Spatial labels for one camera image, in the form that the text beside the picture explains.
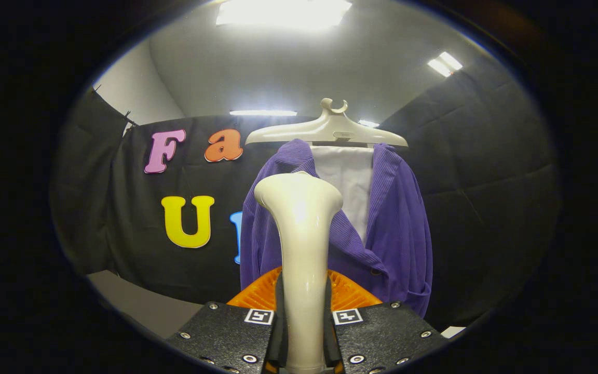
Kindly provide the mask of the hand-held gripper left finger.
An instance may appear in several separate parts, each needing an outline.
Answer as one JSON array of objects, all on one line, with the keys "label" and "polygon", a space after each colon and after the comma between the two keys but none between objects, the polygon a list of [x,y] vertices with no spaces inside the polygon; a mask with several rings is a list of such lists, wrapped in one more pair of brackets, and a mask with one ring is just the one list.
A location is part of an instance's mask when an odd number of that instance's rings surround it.
[{"label": "hand-held gripper left finger", "polygon": [[267,272],[228,303],[208,302],[167,343],[219,372],[280,373],[285,359],[281,268]]}]

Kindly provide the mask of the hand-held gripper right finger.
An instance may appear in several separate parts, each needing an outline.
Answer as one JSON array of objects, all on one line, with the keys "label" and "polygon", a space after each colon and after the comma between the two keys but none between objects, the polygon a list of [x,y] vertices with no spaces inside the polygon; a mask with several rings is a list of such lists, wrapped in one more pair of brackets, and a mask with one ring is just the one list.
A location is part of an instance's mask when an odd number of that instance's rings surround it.
[{"label": "hand-held gripper right finger", "polygon": [[325,355],[332,373],[403,368],[449,340],[401,301],[382,302],[348,277],[328,271],[330,323]]}]

